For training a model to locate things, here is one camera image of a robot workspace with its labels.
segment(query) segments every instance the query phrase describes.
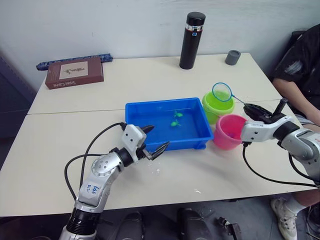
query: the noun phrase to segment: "gray cup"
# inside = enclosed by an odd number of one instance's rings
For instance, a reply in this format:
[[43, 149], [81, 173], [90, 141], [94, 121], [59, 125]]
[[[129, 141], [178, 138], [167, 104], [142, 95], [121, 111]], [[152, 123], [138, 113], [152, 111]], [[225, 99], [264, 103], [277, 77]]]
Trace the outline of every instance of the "gray cup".
[[240, 56], [241, 56], [241, 52], [237, 50], [230, 50], [228, 52], [228, 55], [226, 56], [225, 63], [228, 65], [236, 65]]

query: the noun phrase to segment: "bottle cap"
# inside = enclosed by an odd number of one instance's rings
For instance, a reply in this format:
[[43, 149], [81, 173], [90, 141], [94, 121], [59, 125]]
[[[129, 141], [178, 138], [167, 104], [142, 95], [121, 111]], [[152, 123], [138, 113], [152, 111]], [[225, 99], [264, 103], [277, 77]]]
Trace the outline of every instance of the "bottle cap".
[[201, 12], [189, 12], [186, 17], [186, 23], [191, 26], [201, 26], [205, 23], [206, 15]]

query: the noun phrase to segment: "label on robot arm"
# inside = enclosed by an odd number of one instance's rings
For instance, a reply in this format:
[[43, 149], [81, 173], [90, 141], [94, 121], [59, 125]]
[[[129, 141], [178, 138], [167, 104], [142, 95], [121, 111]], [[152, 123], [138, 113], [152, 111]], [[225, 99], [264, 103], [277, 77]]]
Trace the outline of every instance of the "label on robot arm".
[[263, 127], [265, 125], [263, 121], [248, 121], [248, 124], [253, 127]]
[[98, 198], [99, 193], [101, 191], [101, 185], [96, 182], [89, 181], [85, 186], [85, 191], [83, 192], [83, 196], [88, 199]]

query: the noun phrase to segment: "table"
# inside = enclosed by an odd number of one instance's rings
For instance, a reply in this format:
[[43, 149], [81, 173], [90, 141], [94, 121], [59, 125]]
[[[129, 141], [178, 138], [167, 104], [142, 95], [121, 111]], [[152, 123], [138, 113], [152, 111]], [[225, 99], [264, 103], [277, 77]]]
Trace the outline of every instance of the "table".
[[49, 90], [43, 83], [28, 114], [122, 110], [126, 103], [198, 97], [216, 82], [230, 85], [245, 102], [281, 96], [249, 53], [234, 66], [226, 54], [199, 55], [192, 69], [179, 67], [179, 57], [114, 59], [103, 63], [104, 82]]
[[[274, 110], [277, 100], [257, 104]], [[235, 113], [245, 113], [240, 103]], [[287, 115], [293, 115], [286, 106]], [[84, 111], [27, 115], [0, 172], [0, 216], [69, 213], [74, 200], [64, 180], [64, 167], [83, 154], [92, 138], [106, 126], [123, 121], [124, 110]], [[120, 129], [112, 129], [93, 145], [92, 153], [121, 147]], [[215, 147], [204, 150], [166, 151], [155, 161], [142, 159], [113, 183], [105, 209], [210, 201], [279, 194], [311, 189], [283, 185], [254, 175], [245, 165], [241, 146], [231, 151]], [[262, 175], [282, 181], [311, 183], [290, 166], [288, 153], [276, 140], [253, 143], [247, 159]], [[93, 157], [88, 157], [85, 177]], [[298, 168], [306, 173], [300, 163]], [[73, 189], [79, 187], [81, 160], [69, 168]]]

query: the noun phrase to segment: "pink plastic bucket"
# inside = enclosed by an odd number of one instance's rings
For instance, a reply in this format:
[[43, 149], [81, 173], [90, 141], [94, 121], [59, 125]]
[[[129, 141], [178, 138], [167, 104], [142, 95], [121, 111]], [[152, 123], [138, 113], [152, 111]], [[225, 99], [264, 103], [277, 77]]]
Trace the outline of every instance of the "pink plastic bucket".
[[223, 150], [231, 150], [242, 143], [241, 131], [247, 119], [235, 114], [221, 116], [215, 124], [213, 142]]

